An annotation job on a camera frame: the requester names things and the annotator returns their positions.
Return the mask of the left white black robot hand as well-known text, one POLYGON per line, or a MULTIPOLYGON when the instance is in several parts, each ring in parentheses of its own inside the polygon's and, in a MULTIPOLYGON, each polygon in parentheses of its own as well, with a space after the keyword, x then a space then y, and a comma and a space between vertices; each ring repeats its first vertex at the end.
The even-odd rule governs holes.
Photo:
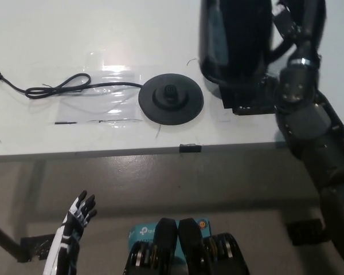
POLYGON ((73 201, 57 229, 43 274, 76 274, 80 240, 90 220, 97 214, 95 196, 84 190, 73 201))

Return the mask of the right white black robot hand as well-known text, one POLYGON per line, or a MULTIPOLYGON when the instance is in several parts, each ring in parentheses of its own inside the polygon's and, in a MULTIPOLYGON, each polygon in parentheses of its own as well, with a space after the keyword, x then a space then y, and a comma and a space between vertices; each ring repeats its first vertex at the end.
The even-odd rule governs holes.
POLYGON ((272 20, 283 41, 272 50, 271 61, 283 56, 292 46, 291 60, 320 61, 318 48, 326 21, 325 1, 278 1, 272 8, 272 20))

